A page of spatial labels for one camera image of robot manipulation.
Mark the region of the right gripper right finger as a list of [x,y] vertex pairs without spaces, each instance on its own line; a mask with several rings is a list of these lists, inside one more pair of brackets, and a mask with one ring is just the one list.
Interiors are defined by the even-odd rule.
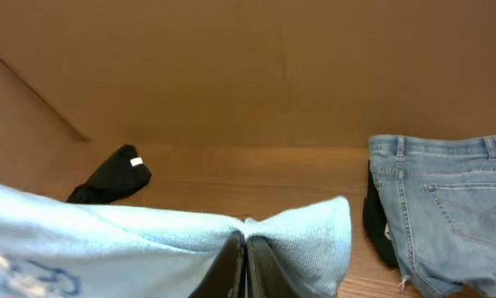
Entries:
[[300,297],[265,238],[250,238],[247,252],[248,298]]

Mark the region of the light blue t-shirt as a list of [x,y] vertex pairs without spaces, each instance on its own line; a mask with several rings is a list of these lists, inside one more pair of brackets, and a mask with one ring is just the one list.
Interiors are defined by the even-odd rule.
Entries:
[[187,297],[235,232],[265,238],[313,296],[334,296],[348,271],[343,197],[258,222],[69,204],[0,185],[0,297]]

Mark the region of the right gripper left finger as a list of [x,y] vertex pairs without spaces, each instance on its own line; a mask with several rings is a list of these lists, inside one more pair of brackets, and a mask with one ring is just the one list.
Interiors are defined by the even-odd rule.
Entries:
[[246,244],[244,236],[235,231],[189,298],[244,298],[245,281]]

